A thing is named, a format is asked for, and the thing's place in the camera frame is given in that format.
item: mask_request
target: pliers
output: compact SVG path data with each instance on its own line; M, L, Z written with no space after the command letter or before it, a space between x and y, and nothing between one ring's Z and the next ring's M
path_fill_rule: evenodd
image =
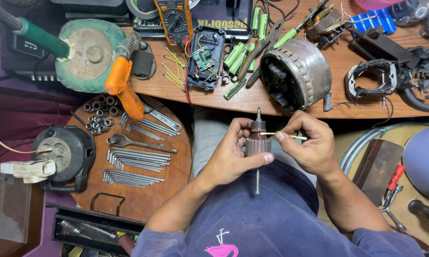
M246 72L248 71L248 67L251 65L252 61L265 48L267 44L268 44L268 47L264 53L267 53L268 51L273 49L273 46L278 41L281 31L283 30L283 24L284 24L284 19L279 20L277 23L275 23L275 25L273 25L270 28L265 38L261 40L256 40L254 49L248 54L243 65L240 68L240 71L238 72L238 75L237 75L238 80L242 80L243 78L245 78ZM253 76L256 76L256 79L257 79L259 73L260 71L259 69L257 69L254 72Z

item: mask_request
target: multimeter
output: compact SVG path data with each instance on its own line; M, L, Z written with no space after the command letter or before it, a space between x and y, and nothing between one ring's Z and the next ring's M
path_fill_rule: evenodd
M168 43L184 47L184 42L190 40L194 33L189 0L154 0L154 3Z

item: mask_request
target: battery management board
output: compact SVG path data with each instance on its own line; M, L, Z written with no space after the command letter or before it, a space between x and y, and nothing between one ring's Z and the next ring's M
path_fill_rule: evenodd
M197 63L198 69L200 71L204 71L214 65L211 52L208 50L208 47L206 46L193 52L192 56L194 57L194 61Z

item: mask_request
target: person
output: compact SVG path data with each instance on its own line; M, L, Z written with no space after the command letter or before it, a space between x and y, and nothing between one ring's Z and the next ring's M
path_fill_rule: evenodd
M132 257L424 256L338 166L326 123L297 111L271 138L271 153L245 157L252 120L228 126L222 119L220 111L195 108L194 168L201 171L153 213ZM298 131L309 139L289 136ZM339 232L317 218L316 178Z

